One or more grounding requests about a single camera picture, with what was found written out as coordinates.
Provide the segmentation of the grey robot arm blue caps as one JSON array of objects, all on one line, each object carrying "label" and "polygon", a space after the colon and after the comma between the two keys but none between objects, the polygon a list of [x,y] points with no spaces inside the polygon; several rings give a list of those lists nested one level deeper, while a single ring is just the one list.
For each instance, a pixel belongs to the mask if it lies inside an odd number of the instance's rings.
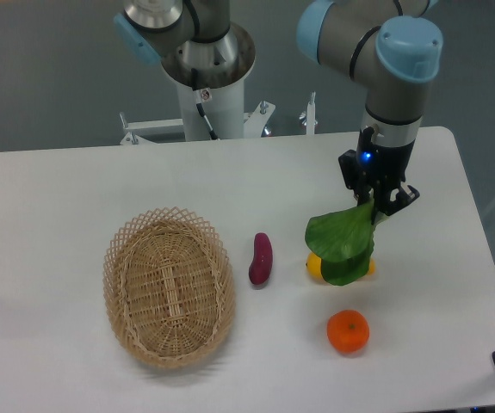
[{"label": "grey robot arm blue caps", "polygon": [[[339,158],[345,185],[375,218],[419,196],[405,181],[442,54],[429,1],[315,1],[296,29],[299,50],[367,90],[357,147]],[[239,139],[244,80],[256,51],[227,1],[126,1],[114,26],[136,57],[175,83],[188,140]]]}]

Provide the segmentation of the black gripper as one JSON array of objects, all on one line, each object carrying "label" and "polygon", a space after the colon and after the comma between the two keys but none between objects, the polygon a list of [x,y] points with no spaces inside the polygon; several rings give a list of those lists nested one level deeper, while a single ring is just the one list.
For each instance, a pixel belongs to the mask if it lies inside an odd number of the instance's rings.
[{"label": "black gripper", "polygon": [[356,205],[369,203],[373,188],[380,186],[376,192],[376,210],[384,215],[394,215],[420,196],[417,189],[404,182],[415,142],[386,147],[374,143],[373,135],[374,129],[369,126],[362,129],[358,137],[356,162],[366,182],[359,182],[356,186]]}]

